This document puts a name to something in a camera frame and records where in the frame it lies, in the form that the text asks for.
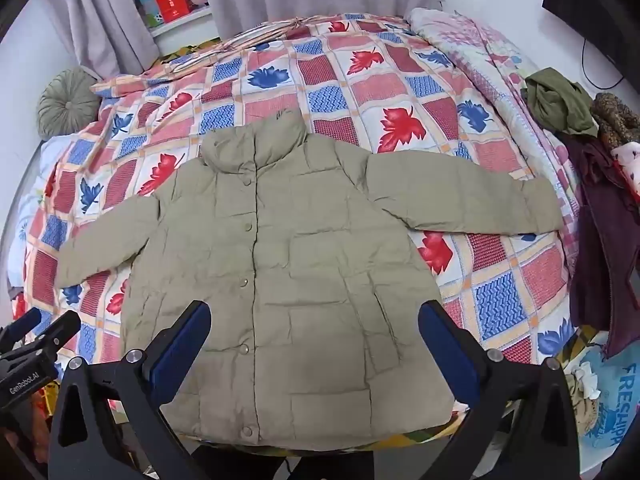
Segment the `olive green puffer jacket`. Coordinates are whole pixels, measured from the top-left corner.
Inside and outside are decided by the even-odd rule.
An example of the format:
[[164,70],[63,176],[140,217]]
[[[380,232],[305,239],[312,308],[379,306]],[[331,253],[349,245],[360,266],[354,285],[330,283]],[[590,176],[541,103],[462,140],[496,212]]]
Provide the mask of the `olive green puffer jacket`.
[[194,300],[212,327],[168,422],[214,442],[337,450],[448,422],[454,397],[419,331],[439,298],[411,231],[518,235],[563,224],[544,178],[464,158],[373,154],[298,110],[211,131],[155,191],[81,228],[55,284],[131,266],[122,344]]

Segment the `blue printed bag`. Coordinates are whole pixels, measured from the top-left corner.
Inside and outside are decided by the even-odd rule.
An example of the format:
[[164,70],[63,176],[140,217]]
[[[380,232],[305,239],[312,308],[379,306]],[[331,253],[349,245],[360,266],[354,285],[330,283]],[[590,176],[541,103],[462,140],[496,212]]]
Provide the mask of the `blue printed bag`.
[[580,476],[593,478],[639,411],[639,344],[604,355],[607,332],[578,328],[560,353],[578,433]]

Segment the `dark maroon garment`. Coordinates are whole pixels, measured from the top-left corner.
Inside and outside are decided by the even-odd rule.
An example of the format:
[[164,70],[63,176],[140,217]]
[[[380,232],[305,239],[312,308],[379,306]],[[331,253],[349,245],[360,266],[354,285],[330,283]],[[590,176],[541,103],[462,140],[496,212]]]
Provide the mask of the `dark maroon garment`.
[[639,339],[639,208],[608,149],[593,136],[561,133],[578,177],[578,255],[570,280],[575,325],[608,333],[616,356]]

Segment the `round green velvet cushion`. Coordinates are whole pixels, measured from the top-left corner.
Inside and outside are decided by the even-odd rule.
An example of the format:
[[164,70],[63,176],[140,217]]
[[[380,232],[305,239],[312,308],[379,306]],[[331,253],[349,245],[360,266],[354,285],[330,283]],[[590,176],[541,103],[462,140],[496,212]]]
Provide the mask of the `round green velvet cushion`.
[[50,81],[36,108],[41,140],[78,133],[96,120],[102,99],[92,91],[95,83],[82,67],[63,70]]

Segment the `pink floral cloth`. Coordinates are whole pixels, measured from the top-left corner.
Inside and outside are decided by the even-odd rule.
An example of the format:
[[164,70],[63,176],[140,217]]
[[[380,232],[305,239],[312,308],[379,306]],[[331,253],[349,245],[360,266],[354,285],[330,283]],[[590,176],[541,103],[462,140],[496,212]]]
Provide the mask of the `pink floral cloth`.
[[620,165],[620,170],[635,198],[640,196],[640,144],[628,142],[612,149],[614,160]]

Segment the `leopard print garment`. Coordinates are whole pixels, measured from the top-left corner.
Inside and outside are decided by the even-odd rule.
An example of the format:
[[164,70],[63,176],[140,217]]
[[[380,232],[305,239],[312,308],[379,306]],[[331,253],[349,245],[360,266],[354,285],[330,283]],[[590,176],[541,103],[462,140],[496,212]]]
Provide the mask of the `leopard print garment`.
[[639,142],[640,118],[618,96],[599,92],[590,112],[599,127],[599,138],[610,150],[629,142]]

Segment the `olive green garment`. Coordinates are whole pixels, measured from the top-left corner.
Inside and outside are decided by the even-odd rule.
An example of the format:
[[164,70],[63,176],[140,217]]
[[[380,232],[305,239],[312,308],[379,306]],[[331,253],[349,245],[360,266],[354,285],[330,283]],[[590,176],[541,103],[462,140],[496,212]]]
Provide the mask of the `olive green garment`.
[[551,67],[525,78],[521,91],[529,113],[541,128],[570,136],[597,136],[591,115],[593,99],[578,82],[571,82]]

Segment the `grey curtain left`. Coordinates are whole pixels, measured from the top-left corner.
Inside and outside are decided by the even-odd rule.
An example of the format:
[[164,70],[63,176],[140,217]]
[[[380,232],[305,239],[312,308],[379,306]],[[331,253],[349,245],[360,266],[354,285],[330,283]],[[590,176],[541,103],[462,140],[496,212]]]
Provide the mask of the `grey curtain left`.
[[93,75],[139,75],[160,56],[134,0],[43,1],[67,51]]

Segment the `leaf patterned patchwork quilt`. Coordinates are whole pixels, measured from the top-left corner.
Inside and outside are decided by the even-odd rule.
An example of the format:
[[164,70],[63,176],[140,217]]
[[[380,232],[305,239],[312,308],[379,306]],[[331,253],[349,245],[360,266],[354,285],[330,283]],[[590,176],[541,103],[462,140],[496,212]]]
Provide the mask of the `leaf patterned patchwork quilt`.
[[[55,159],[26,234],[26,304],[43,324],[67,310],[80,317],[63,359],[119,358],[129,269],[55,288],[61,245],[126,198],[155,191],[209,130],[298,107],[311,131],[372,152],[424,150],[534,175],[491,102],[401,18],[345,13],[269,24],[94,93],[98,117]],[[412,238],[449,315],[485,346],[538,362],[573,335],[560,233]]]

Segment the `pink floral blanket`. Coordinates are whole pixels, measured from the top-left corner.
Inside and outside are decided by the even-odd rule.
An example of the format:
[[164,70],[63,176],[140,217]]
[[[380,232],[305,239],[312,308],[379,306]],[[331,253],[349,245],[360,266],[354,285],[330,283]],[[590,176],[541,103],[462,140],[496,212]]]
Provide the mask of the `pink floral blanket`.
[[525,78],[536,65],[501,32],[461,14],[414,8],[406,20],[413,32],[446,54],[491,102],[536,177],[544,176],[559,197],[564,226],[560,231],[567,266],[578,256],[578,177],[568,151],[541,128],[521,96]]

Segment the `black wall television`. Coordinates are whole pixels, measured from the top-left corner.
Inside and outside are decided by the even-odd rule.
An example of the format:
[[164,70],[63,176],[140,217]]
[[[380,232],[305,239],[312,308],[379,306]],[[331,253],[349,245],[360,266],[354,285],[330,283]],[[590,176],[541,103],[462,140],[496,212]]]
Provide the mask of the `black wall television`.
[[542,7],[597,47],[639,88],[639,0],[542,0]]

